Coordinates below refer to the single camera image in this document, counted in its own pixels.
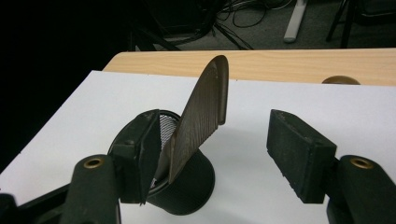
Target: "metal grommet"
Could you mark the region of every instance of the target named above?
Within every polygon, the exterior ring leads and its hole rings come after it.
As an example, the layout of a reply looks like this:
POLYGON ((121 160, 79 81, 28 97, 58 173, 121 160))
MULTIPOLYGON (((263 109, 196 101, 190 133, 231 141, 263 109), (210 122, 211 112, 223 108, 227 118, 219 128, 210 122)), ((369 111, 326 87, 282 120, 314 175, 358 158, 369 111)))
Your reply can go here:
POLYGON ((84 162, 84 167, 87 169, 94 169, 103 164, 104 160, 101 158, 92 158, 84 162))
POLYGON ((359 81, 353 77, 334 76, 328 77, 323 80, 322 84, 347 84, 347 85, 360 85, 359 81))
POLYGON ((354 158, 350 159, 350 162, 361 169, 368 170, 368 169, 374 168, 373 164, 370 161, 367 161, 363 158, 354 157, 354 158))

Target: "light wood surface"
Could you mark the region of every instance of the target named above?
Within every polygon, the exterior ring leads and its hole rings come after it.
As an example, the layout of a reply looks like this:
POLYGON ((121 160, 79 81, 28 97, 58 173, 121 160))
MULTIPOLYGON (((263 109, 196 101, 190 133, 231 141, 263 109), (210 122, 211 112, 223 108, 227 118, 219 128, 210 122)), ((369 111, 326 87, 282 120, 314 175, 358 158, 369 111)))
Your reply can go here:
POLYGON ((396 49, 122 52, 104 71, 198 77, 217 55, 227 57, 231 79, 321 83, 347 76, 362 85, 396 86, 396 49))

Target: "screw hole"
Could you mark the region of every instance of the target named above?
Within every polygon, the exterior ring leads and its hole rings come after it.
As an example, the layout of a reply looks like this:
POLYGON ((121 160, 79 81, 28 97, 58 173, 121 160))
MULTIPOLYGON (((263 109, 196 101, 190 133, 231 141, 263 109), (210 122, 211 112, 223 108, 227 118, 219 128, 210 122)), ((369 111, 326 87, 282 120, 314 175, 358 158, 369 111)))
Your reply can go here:
POLYGON ((352 158, 350 162, 361 169, 373 169, 373 164, 362 158, 352 158))
POLYGON ((100 158, 93 158, 93 159, 90 159, 90 160, 84 162, 84 167, 87 169, 94 169, 96 167, 101 166, 103 164, 103 162, 104 161, 100 158))

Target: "clamp jaw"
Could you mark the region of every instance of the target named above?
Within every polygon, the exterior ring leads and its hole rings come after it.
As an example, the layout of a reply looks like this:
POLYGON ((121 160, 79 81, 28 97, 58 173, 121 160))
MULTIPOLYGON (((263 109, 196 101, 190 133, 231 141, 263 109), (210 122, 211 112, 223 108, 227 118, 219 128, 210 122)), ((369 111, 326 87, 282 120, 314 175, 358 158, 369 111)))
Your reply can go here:
POLYGON ((331 224, 396 223, 396 186, 379 164, 345 155, 297 116, 272 110, 267 149, 303 203, 330 200, 331 224))

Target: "white surface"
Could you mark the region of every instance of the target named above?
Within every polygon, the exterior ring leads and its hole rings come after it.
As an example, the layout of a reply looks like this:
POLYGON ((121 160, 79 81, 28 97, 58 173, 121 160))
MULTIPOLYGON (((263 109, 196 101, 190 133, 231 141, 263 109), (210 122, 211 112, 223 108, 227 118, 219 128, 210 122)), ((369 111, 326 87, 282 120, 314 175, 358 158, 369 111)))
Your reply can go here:
MULTIPOLYGON (((1 192, 22 204, 67 184, 78 161, 107 154, 138 114, 155 108, 181 114, 196 80, 91 72, 0 175, 1 192)), ((122 204, 122 223, 328 223, 327 198, 301 203, 269 157, 270 110, 295 114, 338 146, 337 158, 367 157, 394 181, 395 101, 394 87, 230 80, 226 123, 200 147, 216 172, 207 204, 184 217, 149 203, 122 204)))

